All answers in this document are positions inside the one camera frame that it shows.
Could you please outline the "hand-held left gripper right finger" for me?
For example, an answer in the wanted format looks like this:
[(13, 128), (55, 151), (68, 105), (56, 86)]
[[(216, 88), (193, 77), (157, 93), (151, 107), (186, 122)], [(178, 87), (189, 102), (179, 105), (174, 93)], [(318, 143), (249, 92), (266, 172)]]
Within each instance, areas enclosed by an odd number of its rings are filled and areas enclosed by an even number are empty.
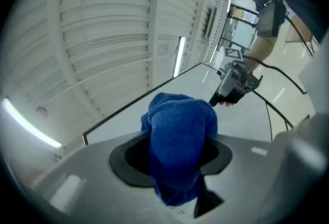
[(328, 114), (266, 143), (206, 138), (196, 223), (328, 223)]

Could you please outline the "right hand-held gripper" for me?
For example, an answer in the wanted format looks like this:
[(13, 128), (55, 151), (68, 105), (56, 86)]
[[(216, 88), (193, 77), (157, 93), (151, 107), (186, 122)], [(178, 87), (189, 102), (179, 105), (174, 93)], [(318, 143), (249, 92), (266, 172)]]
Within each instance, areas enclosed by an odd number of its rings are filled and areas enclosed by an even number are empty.
[(223, 58), (217, 74), (221, 83), (209, 101), (211, 106), (236, 104), (245, 94), (257, 89), (262, 80), (252, 74), (239, 49), (222, 47), (220, 52)]

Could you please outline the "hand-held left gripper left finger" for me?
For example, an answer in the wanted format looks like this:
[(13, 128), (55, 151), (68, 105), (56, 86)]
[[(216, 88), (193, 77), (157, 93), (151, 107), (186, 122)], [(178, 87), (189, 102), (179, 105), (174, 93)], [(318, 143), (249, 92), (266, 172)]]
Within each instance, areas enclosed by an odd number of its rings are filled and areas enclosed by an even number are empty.
[(34, 185), (37, 209), (49, 223), (183, 223), (179, 210), (164, 206), (151, 179), (125, 160), (148, 154), (136, 132), (83, 146), (45, 173)]

